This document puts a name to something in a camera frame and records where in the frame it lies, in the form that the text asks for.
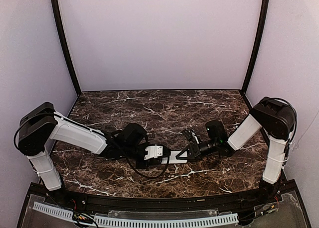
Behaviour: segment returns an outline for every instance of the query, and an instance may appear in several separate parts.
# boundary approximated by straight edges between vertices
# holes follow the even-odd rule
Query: lavender wall
[[[319,227],[319,119],[315,119],[319,111],[318,1],[270,0],[247,93],[252,104],[263,96],[282,97],[296,108],[297,146],[291,153],[286,174],[288,178],[296,178],[314,227]]]
[[[16,227],[31,181],[28,159],[13,147],[19,120],[45,101],[67,114],[76,99],[50,0],[0,0],[0,214]]]
[[[262,0],[60,0],[81,88],[241,87]]]

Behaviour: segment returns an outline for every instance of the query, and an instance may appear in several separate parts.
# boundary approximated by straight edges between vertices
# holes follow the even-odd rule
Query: white bracket
[[[144,160],[149,160],[151,158],[158,158],[163,156],[163,146],[148,146],[145,148],[145,151],[148,152],[147,155],[145,155]]]

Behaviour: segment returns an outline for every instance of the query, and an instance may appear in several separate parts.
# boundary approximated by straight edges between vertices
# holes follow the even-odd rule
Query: wire
[[[236,202],[255,202],[255,201],[257,201],[257,198],[255,198],[255,199],[244,199],[244,198],[241,198],[241,199],[237,199],[235,201]]]
[[[278,198],[277,198],[276,196],[274,196],[274,198],[275,198],[275,200],[277,201],[277,206],[278,206],[278,208],[279,208],[279,200],[278,200]],[[264,214],[268,214],[267,212],[270,211],[271,209],[273,209],[273,208],[275,207],[274,205],[269,206],[266,210],[264,210],[263,212],[261,212],[259,215],[255,216],[255,217],[252,217],[252,218],[250,218],[250,219],[246,219],[246,220],[245,220],[245,218],[250,217],[251,215],[255,214],[257,211],[259,211],[260,209],[262,209],[262,208],[263,208],[265,205],[267,205],[267,204],[268,204],[268,201],[267,201],[265,204],[263,204],[262,206],[260,206],[259,208],[257,208],[257,209],[256,209],[255,211],[253,211],[252,213],[250,213],[250,214],[246,215],[245,217],[239,219],[239,221],[241,221],[241,222],[253,221],[254,219],[256,219],[256,218],[258,218],[258,217],[261,217],[261,216],[263,216]]]
[[[83,217],[87,218],[89,221],[91,221],[92,223],[94,223],[94,225],[96,226],[96,228],[99,228],[99,225],[98,225],[98,224],[95,222],[95,220],[94,220],[92,217],[90,217],[89,215],[84,214],[84,213],[80,213],[80,212],[76,212],[76,211],[73,210],[73,209],[70,209],[70,208],[61,206],[60,204],[58,204],[58,203],[50,196],[49,193],[47,193],[46,195],[47,195],[47,196],[54,202],[54,204],[56,204],[59,208],[65,209],[65,210],[68,210],[68,211],[72,211],[73,213],[75,213],[75,214],[77,214],[77,215],[79,215],[79,216],[83,216]]]
[[[131,163],[131,161],[129,160],[127,154],[123,151],[123,149],[116,143],[113,141],[112,137],[108,134],[105,134],[105,136],[107,137],[107,141],[110,142],[113,146],[115,146],[124,156],[124,158],[126,159],[127,163],[129,164],[129,166],[133,169],[133,171],[135,171],[137,174],[139,174],[140,176],[142,177],[145,177],[147,179],[156,179],[156,178],[159,178],[160,176],[162,176],[167,168],[168,168],[168,165],[169,165],[169,157],[167,157],[167,163],[165,164],[165,167],[164,169],[162,170],[161,173],[159,173],[157,176],[154,176],[154,177],[151,177],[151,176],[148,176],[148,175],[145,175],[141,172],[139,172],[134,166],[133,164]]]
[[[276,199],[276,201],[277,201],[277,206],[278,206],[278,208],[279,208],[279,200],[278,200],[277,196],[274,196],[274,197],[275,197],[275,199]]]
[[[261,207],[259,207],[259,208],[257,208],[256,210],[254,210],[252,213],[250,213],[249,215],[247,215],[247,216],[245,216],[245,217],[243,217],[243,218],[241,218],[241,219],[239,219],[239,221],[249,221],[249,220],[251,220],[251,219],[249,219],[249,220],[244,220],[245,218],[247,218],[247,217],[250,217],[251,215],[253,215],[253,214],[255,214],[257,211],[259,211],[260,209],[262,209],[265,205],[267,205],[267,203],[265,203],[265,204],[263,204]]]

